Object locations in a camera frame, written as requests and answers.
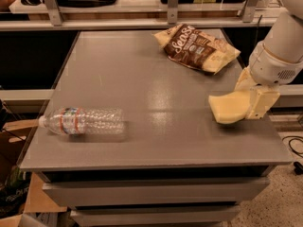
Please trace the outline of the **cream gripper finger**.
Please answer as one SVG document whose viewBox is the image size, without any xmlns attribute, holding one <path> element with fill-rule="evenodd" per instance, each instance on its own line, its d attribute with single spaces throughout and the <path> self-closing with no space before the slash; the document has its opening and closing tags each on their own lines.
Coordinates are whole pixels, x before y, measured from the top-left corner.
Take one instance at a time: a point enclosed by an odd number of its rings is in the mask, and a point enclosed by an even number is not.
<svg viewBox="0 0 303 227">
<path fill-rule="evenodd" d="M 253 86 L 255 86 L 257 83 L 254 81 L 254 79 L 251 76 L 250 67 L 245 67 L 237 80 L 237 83 L 235 85 L 234 90 L 235 91 L 245 91 L 249 90 Z"/>
</svg>

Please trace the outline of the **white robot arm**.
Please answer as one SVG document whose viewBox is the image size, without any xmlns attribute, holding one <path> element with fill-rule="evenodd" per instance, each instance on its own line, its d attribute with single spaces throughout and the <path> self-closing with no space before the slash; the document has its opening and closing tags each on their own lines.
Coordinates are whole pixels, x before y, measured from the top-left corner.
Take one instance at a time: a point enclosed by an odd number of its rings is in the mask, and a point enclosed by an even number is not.
<svg viewBox="0 0 303 227">
<path fill-rule="evenodd" d="M 238 120 L 262 118 L 279 98 L 279 86 L 292 82 L 302 70 L 303 0 L 281 1 L 286 11 L 256 45 L 236 83 Z"/>
</svg>

